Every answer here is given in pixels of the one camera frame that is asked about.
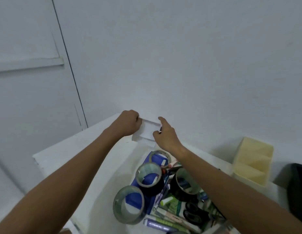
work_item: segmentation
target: black object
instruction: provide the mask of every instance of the black object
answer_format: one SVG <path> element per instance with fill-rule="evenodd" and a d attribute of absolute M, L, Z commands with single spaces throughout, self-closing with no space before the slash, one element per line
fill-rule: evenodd
<path fill-rule="evenodd" d="M 287 188 L 289 210 L 302 221 L 302 165 L 291 164 L 292 178 Z"/>
<path fill-rule="evenodd" d="M 210 220 L 209 213 L 200 209 L 196 203 L 191 201 L 186 203 L 186 209 L 183 211 L 183 216 L 189 223 L 198 226 L 201 226 Z"/>
<path fill-rule="evenodd" d="M 190 200 L 197 199 L 196 194 L 192 195 L 192 194 L 186 193 L 185 191 L 183 191 L 180 188 L 180 186 L 177 183 L 176 174 L 174 175 L 174 177 L 172 178 L 172 180 L 170 182 L 170 192 L 177 200 L 180 200 L 181 202 L 188 202 Z"/>
<path fill-rule="evenodd" d="M 138 185 L 138 186 L 139 186 L 139 189 L 142 191 L 142 193 L 145 196 L 152 197 L 152 196 L 155 196 L 155 195 L 159 194 L 163 190 L 163 188 L 164 188 L 164 178 L 163 178 L 163 176 L 161 176 L 159 182 L 156 183 L 154 186 L 151 186 L 151 187 L 142 187 L 140 185 Z"/>

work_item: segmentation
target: finger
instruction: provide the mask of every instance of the finger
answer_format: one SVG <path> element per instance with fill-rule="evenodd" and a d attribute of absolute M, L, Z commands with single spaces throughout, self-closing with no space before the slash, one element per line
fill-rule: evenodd
<path fill-rule="evenodd" d="M 134 110 L 130 110 L 130 112 L 136 117 L 138 118 L 139 117 L 139 113 L 134 111 Z"/>
<path fill-rule="evenodd" d="M 155 141 L 158 139 L 159 136 L 160 136 L 159 131 L 156 130 L 153 132 L 153 137 L 154 137 Z"/>
<path fill-rule="evenodd" d="M 171 127 L 171 125 L 167 122 L 167 120 L 163 117 L 158 117 L 158 119 L 162 123 L 162 127 L 165 129 L 166 127 Z"/>
<path fill-rule="evenodd" d="M 136 121 L 137 130 L 139 130 L 141 124 L 142 124 L 142 119 L 138 118 L 137 121 Z"/>

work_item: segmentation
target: packing tape roll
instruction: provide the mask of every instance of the packing tape roll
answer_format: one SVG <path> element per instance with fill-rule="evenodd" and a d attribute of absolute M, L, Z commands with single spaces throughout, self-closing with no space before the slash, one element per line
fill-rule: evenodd
<path fill-rule="evenodd" d="M 180 186 L 178 182 L 179 178 L 183 178 L 188 182 L 188 184 L 191 186 L 191 191 L 186 191 L 186 189 L 183 189 Z M 188 202 L 192 199 L 197 198 L 197 194 L 200 192 L 200 190 L 201 187 L 184 168 L 180 168 L 170 182 L 171 193 L 177 200 L 180 200 L 182 202 Z"/>
<path fill-rule="evenodd" d="M 157 180 L 150 184 L 143 184 L 144 178 L 149 175 L 155 173 L 158 175 Z M 159 194 L 164 188 L 164 179 L 162 176 L 162 169 L 156 163 L 144 163 L 142 164 L 136 171 L 135 179 L 141 189 L 142 193 L 145 196 L 152 197 Z"/>
<path fill-rule="evenodd" d="M 141 195 L 141 209 L 137 214 L 132 214 L 127 211 L 127 209 L 124 207 L 125 205 L 125 197 L 131 193 L 139 193 Z M 145 198 L 143 193 L 138 187 L 135 186 L 125 186 L 122 189 L 119 190 L 119 192 L 116 194 L 114 197 L 113 201 L 113 214 L 115 218 L 124 224 L 138 224 L 141 222 L 145 215 L 146 215 L 146 210 L 147 208 L 145 207 Z"/>
<path fill-rule="evenodd" d="M 168 163 L 166 166 L 162 166 L 162 168 L 168 168 L 169 167 L 169 164 L 172 162 L 171 161 L 171 157 L 169 156 L 168 153 L 166 153 L 165 151 L 163 150 L 155 150 L 155 151 L 152 151 L 149 155 L 149 162 L 152 162 L 152 156 L 155 155 L 155 154 L 161 154 L 161 155 L 164 155 L 167 160 L 168 160 Z"/>

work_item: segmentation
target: desk organizer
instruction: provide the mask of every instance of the desk organizer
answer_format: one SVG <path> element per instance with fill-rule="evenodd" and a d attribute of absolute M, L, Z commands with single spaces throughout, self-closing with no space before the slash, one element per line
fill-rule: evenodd
<path fill-rule="evenodd" d="M 232 177 L 263 193 L 267 186 L 274 148 L 244 137 L 232 166 Z"/>

